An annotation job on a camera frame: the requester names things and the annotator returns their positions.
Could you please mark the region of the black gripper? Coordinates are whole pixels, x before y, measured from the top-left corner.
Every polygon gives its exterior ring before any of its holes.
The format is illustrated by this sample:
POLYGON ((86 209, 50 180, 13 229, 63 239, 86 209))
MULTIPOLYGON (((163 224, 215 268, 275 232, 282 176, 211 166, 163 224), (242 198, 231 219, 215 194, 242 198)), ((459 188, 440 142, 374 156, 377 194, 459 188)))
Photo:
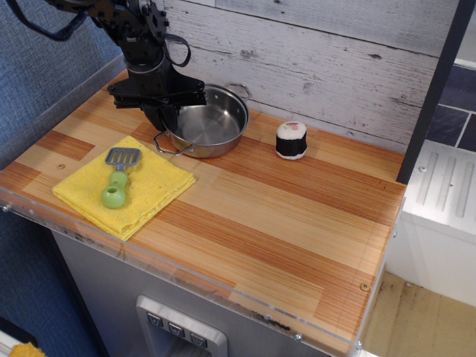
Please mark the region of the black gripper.
POLYGON ((207 103, 204 82, 180 74, 166 58, 155 65, 127 62, 126 70, 127 78, 109 85, 107 92, 118 108, 141 107, 158 131, 178 129, 180 107, 207 103))

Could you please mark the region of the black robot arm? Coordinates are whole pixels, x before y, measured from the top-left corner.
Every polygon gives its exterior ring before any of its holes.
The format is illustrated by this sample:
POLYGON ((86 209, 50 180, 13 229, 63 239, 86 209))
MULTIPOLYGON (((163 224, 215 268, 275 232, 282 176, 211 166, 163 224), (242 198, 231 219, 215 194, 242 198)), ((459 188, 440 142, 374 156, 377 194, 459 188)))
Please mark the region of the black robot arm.
POLYGON ((159 131, 180 109, 205 105, 203 81, 177 72, 191 58, 188 42, 167 32, 164 7, 155 1, 49 1, 58 10, 88 16, 121 49, 128 78, 108 93, 118 109, 140 109, 159 131))

